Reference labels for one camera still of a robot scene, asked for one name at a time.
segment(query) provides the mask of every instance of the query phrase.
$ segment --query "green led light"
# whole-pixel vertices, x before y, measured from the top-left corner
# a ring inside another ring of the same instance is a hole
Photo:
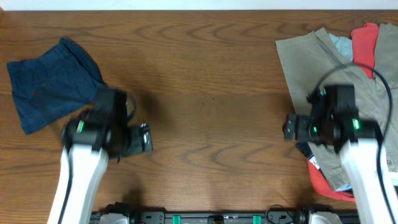
[[[353,119],[353,125],[355,129],[359,129],[359,121],[357,119]]]
[[[81,122],[81,125],[80,125],[80,130],[79,130],[79,132],[81,132],[82,130],[83,130],[83,126],[85,125],[85,123],[82,121]]]

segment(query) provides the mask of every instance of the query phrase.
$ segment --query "pile of clothes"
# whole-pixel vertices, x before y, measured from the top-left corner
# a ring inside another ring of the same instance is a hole
[[[398,100],[398,27],[366,23],[351,32],[351,39],[336,37],[324,28],[301,37],[277,40],[276,46],[290,96],[297,114],[310,114],[309,94],[319,79],[332,68],[356,62],[375,68],[387,80],[394,100]],[[353,83],[361,118],[386,125],[388,97],[384,85],[367,68],[349,67],[325,80],[324,85]],[[394,105],[391,125],[385,138],[387,165],[394,185],[398,185],[398,104]],[[296,145],[308,158],[308,168],[318,194],[353,201],[351,184],[333,146]]]

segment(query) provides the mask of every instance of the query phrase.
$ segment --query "wood grain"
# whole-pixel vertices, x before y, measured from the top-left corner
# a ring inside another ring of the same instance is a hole
[[[4,11],[3,11],[3,9],[0,7],[0,22],[1,22],[1,19],[2,19],[3,13],[4,13]]]
[[[52,126],[26,136],[6,63],[37,58],[68,36],[111,86],[139,103],[154,153],[111,161],[95,209],[116,201],[177,210],[265,210],[327,203],[306,159],[284,142],[293,112],[275,40],[325,27],[349,36],[396,11],[5,12],[0,28],[0,223],[45,223],[62,147]],[[63,125],[70,116],[59,121]]]

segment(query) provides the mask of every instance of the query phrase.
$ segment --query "blue shorts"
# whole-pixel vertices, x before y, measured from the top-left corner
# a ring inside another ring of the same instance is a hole
[[[97,89],[107,87],[93,59],[66,38],[38,59],[9,62],[7,69],[26,134],[94,101]]]

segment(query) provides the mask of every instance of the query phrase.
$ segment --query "black cable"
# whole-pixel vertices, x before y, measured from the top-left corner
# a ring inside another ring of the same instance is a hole
[[[65,192],[65,198],[63,199],[60,216],[58,218],[58,224],[62,224],[63,215],[65,213],[65,209],[67,208],[70,190],[72,189],[73,169],[72,169],[72,162],[69,158],[69,153],[67,154],[67,160],[68,160],[68,168],[69,168],[69,178],[68,178],[68,184],[67,184],[67,191]]]
[[[268,207],[268,209],[267,209],[267,211],[266,211],[266,219],[267,219],[271,224],[276,224],[276,223],[274,223],[273,221],[269,220],[269,218],[268,218],[268,211],[269,211],[272,207],[275,207],[275,206],[281,207],[281,208],[284,210],[284,212],[286,212],[286,214],[293,220],[291,223],[294,222],[294,217],[286,210],[285,207],[283,207],[283,206],[281,206],[281,205],[279,205],[279,204],[273,204],[273,205],[271,205],[270,207]]]
[[[127,94],[128,98],[130,98],[130,100],[132,101],[132,104],[134,106],[133,111],[127,116],[127,122],[129,122],[130,120],[133,119],[133,117],[136,115],[137,113],[137,102],[135,101],[134,97],[132,96],[132,94],[128,93]]]
[[[377,175],[379,176],[380,187],[381,187],[381,190],[382,190],[382,193],[383,193],[384,200],[386,201],[386,205],[387,205],[391,220],[392,220],[393,223],[396,223],[396,221],[394,219],[394,215],[392,214],[392,209],[391,209],[390,203],[388,201],[387,192],[386,192],[386,188],[384,186],[384,181],[383,181],[382,172],[381,172],[381,150],[382,150],[382,144],[384,142],[384,138],[386,137],[386,134],[387,134],[387,131],[388,131],[388,127],[389,127],[390,121],[391,121],[391,116],[392,116],[392,94],[391,94],[391,90],[390,90],[390,87],[388,85],[388,82],[386,81],[386,79],[377,70],[375,70],[374,68],[370,67],[369,65],[365,65],[363,63],[344,63],[344,64],[341,64],[341,65],[331,69],[329,72],[324,74],[324,76],[322,76],[322,78],[319,80],[318,84],[316,85],[314,91],[317,91],[319,89],[319,86],[322,84],[322,82],[326,78],[328,78],[332,73],[335,73],[338,70],[345,69],[345,68],[352,67],[352,66],[364,67],[364,68],[369,69],[373,73],[375,73],[380,78],[380,80],[383,82],[383,85],[384,85],[384,87],[386,88],[386,91],[387,91],[388,100],[389,100],[389,110],[388,110],[388,114],[387,114],[386,127],[384,128],[382,139],[381,139],[381,141],[380,141],[380,143],[378,145],[378,149],[377,149],[376,167],[377,167]]]

